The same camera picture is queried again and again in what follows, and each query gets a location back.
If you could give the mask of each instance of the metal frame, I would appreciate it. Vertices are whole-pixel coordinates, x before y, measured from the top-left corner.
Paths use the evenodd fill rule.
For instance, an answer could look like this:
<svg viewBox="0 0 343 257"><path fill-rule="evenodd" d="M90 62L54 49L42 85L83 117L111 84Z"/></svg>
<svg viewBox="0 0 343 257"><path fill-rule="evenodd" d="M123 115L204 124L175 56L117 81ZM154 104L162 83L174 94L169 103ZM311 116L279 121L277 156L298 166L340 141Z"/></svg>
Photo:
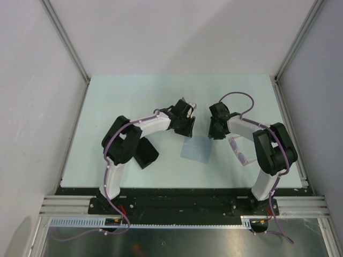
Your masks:
<svg viewBox="0 0 343 257"><path fill-rule="evenodd" d="M295 135L294 125L293 125L292 119L290 117L290 114L288 112L288 108L286 106L284 96L281 92L279 84L276 82L276 80L273 77L271 77L271 82L273 85L275 96L276 96L277 101L278 101L282 120L285 123L285 127L287 128L289 136L290 136L290 138L294 144L294 147L298 153L298 156L299 156L298 161L296 162L296 165L297 165L297 168L299 171L301 183L302 183L303 187L308 187L309 186L309 183L308 183L309 178L307 176L306 167L305 167L305 164L303 161L301 151L299 149L298 140L297 140L296 135Z"/></svg>
<svg viewBox="0 0 343 257"><path fill-rule="evenodd" d="M92 196L46 196L39 214L38 224L36 226L34 238L30 251L27 256L38 257L44 251L44 242L48 235L48 228L52 226L72 226L75 228L90 227L85 225L89 221L101 220L104 217L118 218L120 215L89 215L87 213L90 199ZM325 198L323 196L277 196L281 219L290 218L317 218L320 229L323 234L325 245L329 256L342 256L342 249L335 235L332 226L332 220ZM263 216L241 216L242 225L234 226L159 226L159 225L133 225L133 228L208 228L208 229L249 229L250 218L262 218ZM69 225L63 225L57 220L70 222Z"/></svg>
<svg viewBox="0 0 343 257"><path fill-rule="evenodd" d="M70 55L72 61L74 62L76 68L80 72L83 80L88 85L90 82L90 77L87 75L87 72L78 56L78 54L75 51L75 48L73 47L65 29L62 26L62 23L60 22L56 11L54 10L52 4L50 3L50 0L40 0L40 2L43 5L44 10L46 11L48 17L51 20L51 23L54 25L56 32L58 36L61 38L62 43L65 46L65 49L67 50L68 54Z"/></svg>
<svg viewBox="0 0 343 257"><path fill-rule="evenodd" d="M82 109L83 109L83 106L84 106L84 103L85 103L85 100L86 100L87 91L88 91L88 84L87 84L87 87L85 88L85 90L83 91L83 96L82 96L81 104L80 104L79 109L78 109L78 112L77 112L76 120L75 120L75 122L74 122L73 131L72 131L70 140L69 140L69 142L68 142L68 146L67 146L67 149L66 149L64 158L63 158L63 163L62 163L61 169L60 169L60 171L59 171L59 175L58 175L56 184L55 184L55 186L54 186L53 191L51 192L51 194L56 193L57 188L59 187L59 185L60 185L60 183L61 183L61 179L62 179L62 177L63 177L63 173L64 173L64 170L65 170L65 166L66 166L66 163L67 163L68 158L69 158L69 154L70 154L70 150L71 150L71 145L72 145L72 143L73 143L73 140L74 140L74 137L75 137L75 134L76 134L76 129L77 129L77 126L78 126L78 124L79 124L81 112L82 112Z"/></svg>
<svg viewBox="0 0 343 257"><path fill-rule="evenodd" d="M66 50L68 51L73 62L78 68L78 71L80 72L82 78L85 80L86 84L88 85L90 78L87 75L84 69L84 66L82 65L74 47L72 46L72 43L69 40L65 32L65 29L63 28L53 6L51 5L49 0L40 0L40 2L42 3L51 22L53 23L63 44L65 45ZM325 3L326 3L326 0L316 0L314 2L309 14L307 15L302 27L300 28L300 31L298 32L296 36L296 39L292 43L292 46L290 50L288 51L284 61L282 62L282 65L280 66L278 72L276 73L275 79L272 79L273 88L274 88L275 95L278 100L282 118L284 119L285 125L288 128L289 134L293 142L295 143L295 147L298 153L300 152L299 152L299 147L296 143L297 141L296 141L296 136L294 133L293 124L292 124L290 115L287 111L285 100L283 98L282 92L278 85L278 81L281 78L282 74L284 73L285 69L287 68L288 64L290 63L290 61L296 54L304 37L306 36L307 32L309 31L310 27L314 23L315 19L317 18L320 10L323 8ZM74 133L75 133L78 119L82 110L83 102L79 110ZM68 159L70 146L66 154L65 162ZM299 155L298 168L300 171L303 186L307 187L309 184L307 183L305 165L302 161L301 154ZM68 219L68 217L79 217L84 220L95 218L95 217L96 218L120 217L120 215L110 215L110 216L89 215L88 206L89 206L91 198L92 196L46 196L44 199L40 214L39 214L39 219L38 219L37 226L35 229L34 237L32 240L32 244L29 248L29 251L27 253L27 256L34 256L34 257L41 256L42 252L44 251L44 242L47 237L48 228L50 226L50 222L54 219L54 217L65 217L66 219ZM343 256L338 237L333 227L330 212L329 212L329 209L327 208L327 204L323 196L279 196L275 198L277 199L278 205L279 205L279 210L280 210L279 218L285 218L285 219L317 218L329 256ZM247 218L252 218L252 217L258 218L258 216L241 216L242 221L245 221Z"/></svg>
<svg viewBox="0 0 343 257"><path fill-rule="evenodd" d="M279 79L282 77L285 69L288 67L288 65L292 61L294 55L296 54L301 43L303 42L308 31L312 27L313 23L315 22L316 18L318 17L318 14L322 10L322 8L326 2L327 2L327 0L315 0L315 2L313 3L311 10L307 14L305 21L301 25L301 28L300 28L299 32L297 33L295 40L293 41L289 51L286 54L285 59L282 61L281 66L279 67L279 69L275 75L276 81L279 81Z"/></svg>

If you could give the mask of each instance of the white wall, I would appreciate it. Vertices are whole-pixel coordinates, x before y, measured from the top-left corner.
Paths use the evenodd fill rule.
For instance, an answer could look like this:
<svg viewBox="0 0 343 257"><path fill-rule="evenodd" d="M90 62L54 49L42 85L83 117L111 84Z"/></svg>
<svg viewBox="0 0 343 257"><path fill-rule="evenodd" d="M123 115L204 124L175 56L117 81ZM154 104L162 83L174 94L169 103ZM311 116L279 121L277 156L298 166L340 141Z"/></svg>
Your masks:
<svg viewBox="0 0 343 257"><path fill-rule="evenodd" d="M85 88L38 0L0 2L0 256L20 256Z"/></svg>
<svg viewBox="0 0 343 257"><path fill-rule="evenodd" d="M343 2L325 4L281 80L308 173L343 241Z"/></svg>
<svg viewBox="0 0 343 257"><path fill-rule="evenodd" d="M93 75L274 75L314 0L52 0Z"/></svg>

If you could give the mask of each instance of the light blue table surface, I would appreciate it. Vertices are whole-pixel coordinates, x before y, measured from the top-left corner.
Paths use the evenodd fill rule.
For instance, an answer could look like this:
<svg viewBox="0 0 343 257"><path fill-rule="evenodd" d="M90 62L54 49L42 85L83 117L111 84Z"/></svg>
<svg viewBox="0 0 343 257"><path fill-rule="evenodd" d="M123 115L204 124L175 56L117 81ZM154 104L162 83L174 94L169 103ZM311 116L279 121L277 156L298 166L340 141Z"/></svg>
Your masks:
<svg viewBox="0 0 343 257"><path fill-rule="evenodd" d="M93 76L61 186L101 185L106 167L101 141L118 116L129 119L147 117L154 109L174 105L185 97L186 101L197 103L193 135L206 137L211 116L209 106L232 91L246 92L255 99L255 107L245 115L246 118L268 124L282 122L267 74ZM243 95L229 96L224 103L231 112L242 112L251 105L250 99ZM160 156L144 170L134 159L128 162L121 187L251 187L260 171L257 162L243 167L227 139L213 142L208 163L180 157L184 137L172 130L151 134L148 139ZM278 187L301 186L297 167L293 164Z"/></svg>

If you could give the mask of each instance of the eyeglasses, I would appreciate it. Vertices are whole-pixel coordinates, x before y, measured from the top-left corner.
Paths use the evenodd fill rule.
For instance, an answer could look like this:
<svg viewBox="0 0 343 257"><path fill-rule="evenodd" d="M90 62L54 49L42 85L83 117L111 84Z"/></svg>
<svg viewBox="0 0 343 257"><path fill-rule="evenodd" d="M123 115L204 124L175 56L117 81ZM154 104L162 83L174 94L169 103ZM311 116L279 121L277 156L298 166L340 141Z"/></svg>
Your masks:
<svg viewBox="0 0 343 257"><path fill-rule="evenodd" d="M238 151L238 146L237 146L237 143L235 141L235 139L238 139L238 138L241 138L241 136L239 135L238 137L232 137L229 139L229 143L230 143L230 146L232 148L232 150L234 151L236 157L238 158L238 160L240 161L240 163L243 165L243 166L246 166L254 161L256 161L256 159L254 160L251 160L251 161L248 161L247 158L245 158L245 156Z"/></svg>

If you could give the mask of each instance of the red wire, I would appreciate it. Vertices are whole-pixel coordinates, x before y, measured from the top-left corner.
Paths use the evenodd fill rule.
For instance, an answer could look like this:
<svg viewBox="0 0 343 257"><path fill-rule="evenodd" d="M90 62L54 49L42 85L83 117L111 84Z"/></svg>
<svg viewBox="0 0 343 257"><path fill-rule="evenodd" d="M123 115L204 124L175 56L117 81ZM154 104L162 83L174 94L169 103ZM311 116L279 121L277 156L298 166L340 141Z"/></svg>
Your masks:
<svg viewBox="0 0 343 257"><path fill-rule="evenodd" d="M268 218L268 221L270 221L272 219L272 217L273 217L272 212L268 208L266 208L266 211L267 211L268 216L270 216Z"/></svg>
<svg viewBox="0 0 343 257"><path fill-rule="evenodd" d="M121 210L122 210L122 213L123 213L123 214L125 214L125 216L126 216L126 211L125 211L125 209L124 209L124 206L122 206L122 205L118 205L118 207L119 207L119 208L121 208Z"/></svg>

